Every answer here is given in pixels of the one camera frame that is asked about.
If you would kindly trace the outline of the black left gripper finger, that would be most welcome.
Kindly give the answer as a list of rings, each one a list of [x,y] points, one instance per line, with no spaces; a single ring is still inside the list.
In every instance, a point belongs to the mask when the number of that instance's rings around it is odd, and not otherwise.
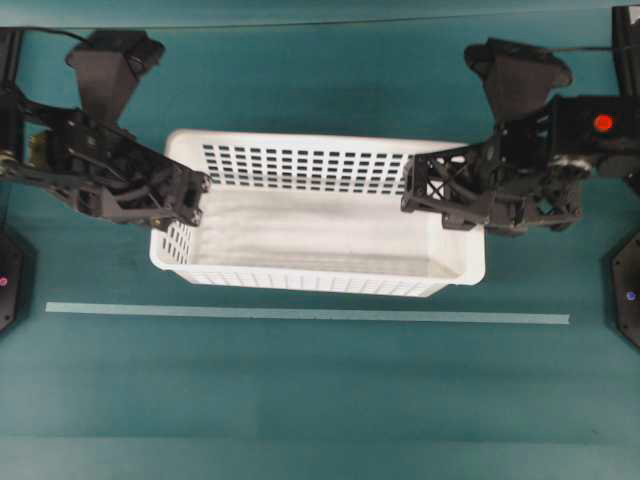
[[[164,200],[157,204],[152,200],[147,188],[134,201],[143,201],[145,206],[125,206],[121,200],[106,189],[100,194],[99,217],[116,224],[130,224],[166,231],[174,222],[180,222],[190,227],[200,225],[202,210],[199,202],[202,192],[196,187],[179,187],[171,191]]]
[[[154,200],[199,200],[211,189],[208,174],[193,170],[147,147],[138,145],[136,159],[144,186]]]

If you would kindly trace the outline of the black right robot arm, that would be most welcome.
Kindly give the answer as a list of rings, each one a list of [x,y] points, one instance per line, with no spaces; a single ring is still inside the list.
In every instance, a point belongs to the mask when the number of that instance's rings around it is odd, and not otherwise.
[[[563,231],[581,219],[593,174],[639,189],[638,99],[556,96],[496,123],[481,143],[418,153],[404,168],[401,209],[437,213],[450,230]]]

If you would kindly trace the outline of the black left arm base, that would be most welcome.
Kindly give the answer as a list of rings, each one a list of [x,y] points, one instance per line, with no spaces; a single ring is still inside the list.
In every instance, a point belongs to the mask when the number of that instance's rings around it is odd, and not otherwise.
[[[19,232],[1,228],[1,336],[6,336],[30,314],[37,251]]]

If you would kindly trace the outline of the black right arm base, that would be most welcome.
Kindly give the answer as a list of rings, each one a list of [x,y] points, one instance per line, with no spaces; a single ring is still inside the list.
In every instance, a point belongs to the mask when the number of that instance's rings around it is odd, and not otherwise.
[[[613,255],[611,262],[615,325],[639,349],[639,234],[634,234]]]

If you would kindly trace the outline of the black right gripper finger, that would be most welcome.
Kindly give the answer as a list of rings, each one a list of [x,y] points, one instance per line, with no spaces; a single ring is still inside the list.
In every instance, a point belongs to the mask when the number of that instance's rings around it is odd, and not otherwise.
[[[486,192],[471,200],[454,198],[443,193],[423,191],[405,192],[401,197],[401,211],[422,211],[441,215],[442,227],[449,230],[468,231],[475,226],[486,226],[495,203],[495,193]]]
[[[403,200],[494,200],[487,165],[495,142],[413,154],[404,167]]]

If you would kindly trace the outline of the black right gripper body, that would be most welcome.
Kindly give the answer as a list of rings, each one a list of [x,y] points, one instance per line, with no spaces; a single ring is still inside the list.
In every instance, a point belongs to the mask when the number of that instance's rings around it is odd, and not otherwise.
[[[563,231],[581,218],[582,182],[593,164],[583,155],[551,152],[553,122],[552,111],[541,109],[495,126],[479,164],[479,186],[492,200],[487,231]]]

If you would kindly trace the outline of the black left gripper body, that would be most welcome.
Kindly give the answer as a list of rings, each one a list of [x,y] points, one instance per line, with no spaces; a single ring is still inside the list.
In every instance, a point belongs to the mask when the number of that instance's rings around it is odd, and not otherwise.
[[[31,110],[29,181],[102,220],[150,218],[150,150],[81,110]]]

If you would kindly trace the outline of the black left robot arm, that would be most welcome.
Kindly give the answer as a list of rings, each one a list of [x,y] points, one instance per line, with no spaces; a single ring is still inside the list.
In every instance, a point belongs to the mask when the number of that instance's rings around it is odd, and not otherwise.
[[[143,30],[77,36],[65,62],[81,104],[63,108],[29,99],[16,82],[28,30],[1,30],[2,180],[37,187],[80,214],[115,224],[199,226],[210,177],[138,143],[118,124],[164,45]]]

